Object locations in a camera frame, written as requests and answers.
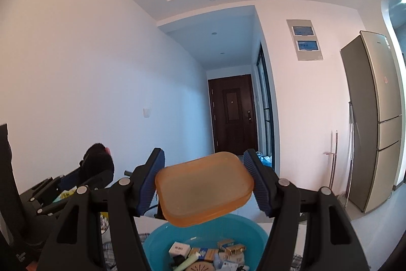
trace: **orange plastic container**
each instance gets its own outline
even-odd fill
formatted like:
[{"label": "orange plastic container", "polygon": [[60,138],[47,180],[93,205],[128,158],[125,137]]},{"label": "orange plastic container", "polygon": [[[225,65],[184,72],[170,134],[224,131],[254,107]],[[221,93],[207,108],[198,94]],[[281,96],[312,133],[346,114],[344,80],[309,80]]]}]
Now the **orange plastic container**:
[{"label": "orange plastic container", "polygon": [[249,172],[229,152],[166,167],[156,175],[155,184],[162,213],[181,228],[236,210],[254,188]]}]

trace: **ribbed rubber pad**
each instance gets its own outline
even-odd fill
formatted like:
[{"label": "ribbed rubber pad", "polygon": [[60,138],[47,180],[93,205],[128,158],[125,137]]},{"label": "ribbed rubber pad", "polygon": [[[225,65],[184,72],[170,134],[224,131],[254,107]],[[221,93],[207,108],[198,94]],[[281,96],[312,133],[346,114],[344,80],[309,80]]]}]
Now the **ribbed rubber pad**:
[{"label": "ribbed rubber pad", "polygon": [[255,200],[257,200],[259,209],[262,210],[267,216],[271,214],[272,208],[269,205],[269,190],[265,185],[265,181],[261,176],[261,168],[264,165],[261,163],[257,155],[255,154],[256,160],[251,157],[248,151],[244,152],[244,156],[242,162],[245,168],[248,170],[252,178],[254,179],[254,196]]},{"label": "ribbed rubber pad", "polygon": [[140,187],[139,204],[137,206],[137,212],[139,215],[145,214],[151,205],[151,201],[155,194],[155,176],[165,167],[165,153],[161,149],[154,149],[151,156],[148,158],[145,165],[142,166],[145,175],[143,184]]}]

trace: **refrigerator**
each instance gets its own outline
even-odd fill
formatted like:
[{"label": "refrigerator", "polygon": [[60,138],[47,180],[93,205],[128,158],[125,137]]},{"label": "refrigerator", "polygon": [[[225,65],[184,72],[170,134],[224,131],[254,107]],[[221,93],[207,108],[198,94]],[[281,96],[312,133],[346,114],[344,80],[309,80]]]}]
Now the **refrigerator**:
[{"label": "refrigerator", "polygon": [[354,156],[349,199],[362,212],[391,194],[399,164],[400,89],[384,35],[361,31],[341,50],[354,114]]}]

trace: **baseboard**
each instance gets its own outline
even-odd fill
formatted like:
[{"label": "baseboard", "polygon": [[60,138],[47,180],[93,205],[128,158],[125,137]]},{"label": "baseboard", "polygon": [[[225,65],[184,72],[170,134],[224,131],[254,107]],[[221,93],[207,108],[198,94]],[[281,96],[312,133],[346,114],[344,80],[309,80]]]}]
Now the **baseboard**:
[{"label": "baseboard", "polygon": [[398,185],[393,185],[392,191],[396,191],[404,182],[400,182]]}]

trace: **white tiled floor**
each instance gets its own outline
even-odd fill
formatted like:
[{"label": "white tiled floor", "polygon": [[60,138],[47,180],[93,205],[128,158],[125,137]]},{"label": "white tiled floor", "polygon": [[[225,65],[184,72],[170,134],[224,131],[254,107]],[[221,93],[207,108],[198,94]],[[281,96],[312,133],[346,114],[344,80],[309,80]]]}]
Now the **white tiled floor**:
[{"label": "white tiled floor", "polygon": [[[352,219],[371,271],[378,270],[406,230],[406,184],[392,192],[389,200],[369,214],[362,214],[351,202],[346,210]],[[259,210],[253,195],[243,207],[233,213],[255,222],[271,222]]]}]

